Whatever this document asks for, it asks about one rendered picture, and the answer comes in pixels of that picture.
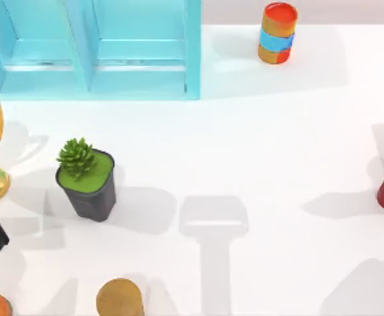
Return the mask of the green plant in grey pot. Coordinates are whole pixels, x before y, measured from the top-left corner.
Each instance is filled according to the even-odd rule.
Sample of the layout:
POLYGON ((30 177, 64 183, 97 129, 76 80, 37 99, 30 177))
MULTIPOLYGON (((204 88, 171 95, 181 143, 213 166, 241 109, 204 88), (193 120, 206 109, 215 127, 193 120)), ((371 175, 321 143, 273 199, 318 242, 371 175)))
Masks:
POLYGON ((60 149, 57 161, 55 180, 76 214, 95 222, 107 220, 116 204, 113 156, 84 138, 72 138, 60 149))

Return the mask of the light blue rack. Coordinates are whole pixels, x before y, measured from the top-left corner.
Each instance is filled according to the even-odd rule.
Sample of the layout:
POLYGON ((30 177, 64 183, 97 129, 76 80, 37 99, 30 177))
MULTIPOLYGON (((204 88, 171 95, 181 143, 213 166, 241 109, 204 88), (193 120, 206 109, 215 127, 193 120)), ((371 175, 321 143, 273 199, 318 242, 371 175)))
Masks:
POLYGON ((198 99, 202 0, 0 0, 0 98, 198 99))

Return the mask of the orange and blue can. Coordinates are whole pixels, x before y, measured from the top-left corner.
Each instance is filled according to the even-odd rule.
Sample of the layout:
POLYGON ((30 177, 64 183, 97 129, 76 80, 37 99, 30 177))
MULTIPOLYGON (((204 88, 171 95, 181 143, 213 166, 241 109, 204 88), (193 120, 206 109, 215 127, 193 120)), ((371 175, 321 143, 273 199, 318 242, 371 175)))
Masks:
POLYGON ((286 2, 265 6, 262 16, 258 57, 265 63, 278 65, 288 60, 295 36, 298 13, 286 2))

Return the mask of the brown wooden cylinder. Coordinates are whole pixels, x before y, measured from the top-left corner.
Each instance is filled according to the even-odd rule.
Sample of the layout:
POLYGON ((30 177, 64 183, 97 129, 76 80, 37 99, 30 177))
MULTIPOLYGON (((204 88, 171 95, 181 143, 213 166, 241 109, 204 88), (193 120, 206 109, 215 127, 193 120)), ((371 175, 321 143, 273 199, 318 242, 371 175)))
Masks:
POLYGON ((99 316, 145 316, 139 287, 126 278, 105 283, 96 295, 99 316))

